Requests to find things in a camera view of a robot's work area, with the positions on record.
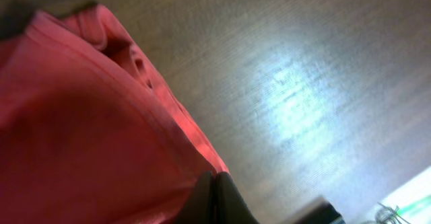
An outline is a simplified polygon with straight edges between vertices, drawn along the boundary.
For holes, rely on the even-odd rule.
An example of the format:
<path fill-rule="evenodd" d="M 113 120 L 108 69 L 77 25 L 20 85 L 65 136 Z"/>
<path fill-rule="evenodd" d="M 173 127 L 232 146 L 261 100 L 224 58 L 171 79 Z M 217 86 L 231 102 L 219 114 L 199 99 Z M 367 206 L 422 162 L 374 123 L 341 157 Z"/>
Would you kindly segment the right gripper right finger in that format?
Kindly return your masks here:
<path fill-rule="evenodd" d="M 221 172 L 215 177 L 215 220 L 219 224 L 258 224 L 239 193 L 231 176 Z"/>

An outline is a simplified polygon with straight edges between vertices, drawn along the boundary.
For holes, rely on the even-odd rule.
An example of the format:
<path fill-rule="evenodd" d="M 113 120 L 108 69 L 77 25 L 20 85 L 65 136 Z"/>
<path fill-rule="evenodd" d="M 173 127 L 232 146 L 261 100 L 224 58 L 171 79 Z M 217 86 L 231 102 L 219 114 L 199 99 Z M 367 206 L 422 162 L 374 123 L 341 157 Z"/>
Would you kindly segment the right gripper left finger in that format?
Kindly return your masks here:
<path fill-rule="evenodd" d="M 185 205 L 180 210 L 175 224 L 210 224 L 214 212 L 213 176 L 205 172 L 196 181 Z"/>

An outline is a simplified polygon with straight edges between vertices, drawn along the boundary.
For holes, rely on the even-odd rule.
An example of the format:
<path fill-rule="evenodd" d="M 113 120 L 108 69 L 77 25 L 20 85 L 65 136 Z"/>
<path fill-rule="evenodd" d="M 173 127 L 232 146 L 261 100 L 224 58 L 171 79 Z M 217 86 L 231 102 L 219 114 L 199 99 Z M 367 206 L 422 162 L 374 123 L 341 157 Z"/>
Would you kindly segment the red printed t-shirt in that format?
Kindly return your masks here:
<path fill-rule="evenodd" d="M 1 42 L 2 223 L 169 223 L 225 170 L 105 6 Z"/>

